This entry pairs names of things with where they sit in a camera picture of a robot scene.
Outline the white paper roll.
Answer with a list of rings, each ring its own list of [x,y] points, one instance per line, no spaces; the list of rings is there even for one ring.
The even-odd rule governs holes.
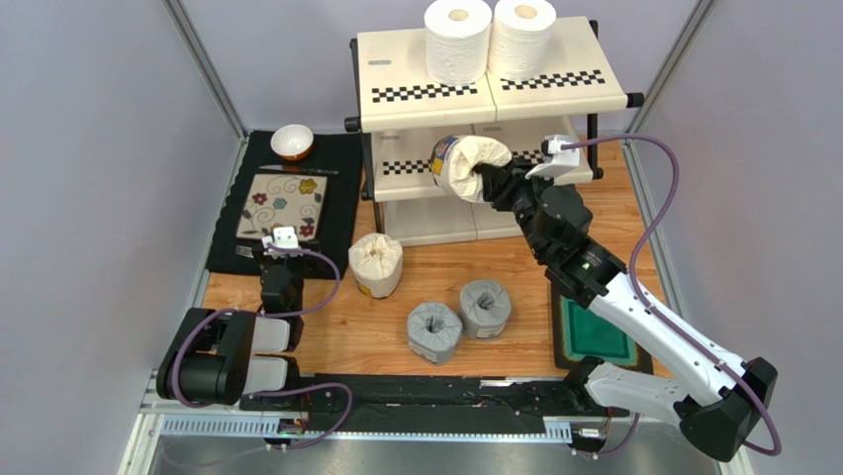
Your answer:
[[[487,70],[493,12],[484,1],[434,1],[423,15],[427,75],[448,86],[469,85]]]
[[[498,1],[490,37],[488,71],[512,81],[535,76],[542,66],[557,19],[548,1]]]

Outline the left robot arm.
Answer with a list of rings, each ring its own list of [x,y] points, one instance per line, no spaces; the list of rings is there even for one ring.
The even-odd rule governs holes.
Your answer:
[[[340,272],[332,260],[294,243],[270,238],[251,247],[259,267],[261,306],[256,311],[189,309],[158,368],[156,393],[184,406],[232,406],[254,393],[287,390],[298,377],[294,359],[285,357],[301,341],[306,309],[306,272],[316,261],[335,282]]]

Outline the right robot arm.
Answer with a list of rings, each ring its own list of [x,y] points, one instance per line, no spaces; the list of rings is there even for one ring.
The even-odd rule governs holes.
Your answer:
[[[629,371],[588,356],[573,372],[591,400],[677,427],[708,457],[730,461],[749,444],[768,408],[778,371],[702,335],[658,302],[618,257],[589,237],[593,215],[572,185],[528,176],[528,166],[476,166],[482,197],[512,212],[536,261],[562,297],[613,324],[671,372]]]

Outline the beige roll front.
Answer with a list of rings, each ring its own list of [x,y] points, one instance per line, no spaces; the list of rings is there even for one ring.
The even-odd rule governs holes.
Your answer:
[[[464,201],[482,203],[483,178],[474,167],[505,167],[512,157],[510,149],[493,138],[448,136],[433,147],[428,168],[440,189]]]

